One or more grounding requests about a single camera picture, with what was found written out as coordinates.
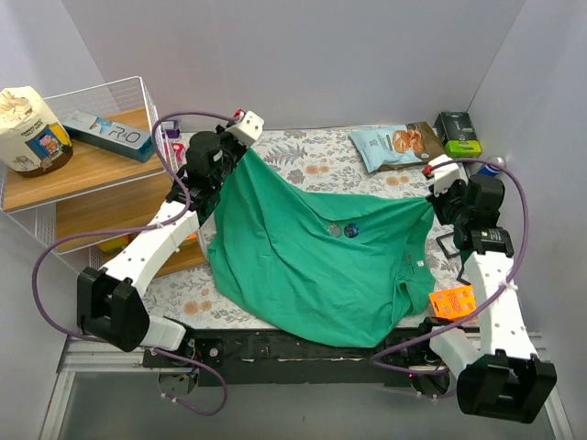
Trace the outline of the green garment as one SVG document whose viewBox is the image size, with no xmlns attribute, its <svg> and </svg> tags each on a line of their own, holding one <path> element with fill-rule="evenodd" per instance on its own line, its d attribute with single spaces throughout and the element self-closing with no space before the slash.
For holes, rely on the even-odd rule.
<svg viewBox="0 0 587 440">
<path fill-rule="evenodd" d="M 421 197 L 306 192 L 255 152 L 228 177 L 208 249 L 220 293 L 295 336 L 333 347 L 377 346 L 422 313 L 431 205 Z M 344 227 L 360 233 L 347 238 Z M 343 228 L 339 238 L 331 224 Z"/>
</svg>

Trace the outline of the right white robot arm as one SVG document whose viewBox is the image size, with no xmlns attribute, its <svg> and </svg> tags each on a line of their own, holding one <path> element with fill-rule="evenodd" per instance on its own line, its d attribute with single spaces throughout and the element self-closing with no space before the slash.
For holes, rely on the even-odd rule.
<svg viewBox="0 0 587 440">
<path fill-rule="evenodd" d="M 521 424 L 535 421 L 557 382 L 552 363 L 539 358 L 526 330 L 511 275 L 520 256 L 509 233 L 498 225 L 505 196 L 495 178 L 431 175 L 431 202 L 442 225 L 451 225 L 472 287 L 481 343 L 474 346 L 460 326 L 415 341 L 426 364 L 441 359 L 456 379 L 463 413 Z"/>
</svg>

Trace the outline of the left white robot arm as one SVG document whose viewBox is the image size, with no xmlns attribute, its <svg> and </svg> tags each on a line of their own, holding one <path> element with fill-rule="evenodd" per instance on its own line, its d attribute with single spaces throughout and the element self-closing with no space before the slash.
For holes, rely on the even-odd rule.
<svg viewBox="0 0 587 440">
<path fill-rule="evenodd" d="M 261 132 L 259 126 L 251 133 L 219 126 L 192 136 L 187 162 L 174 174 L 149 230 L 100 269 L 86 268 L 78 276 L 77 324 L 84 333 L 125 352 L 161 348 L 177 367 L 194 359 L 186 326 L 149 314 L 143 296 L 163 264 L 212 214 L 224 181 Z"/>
</svg>

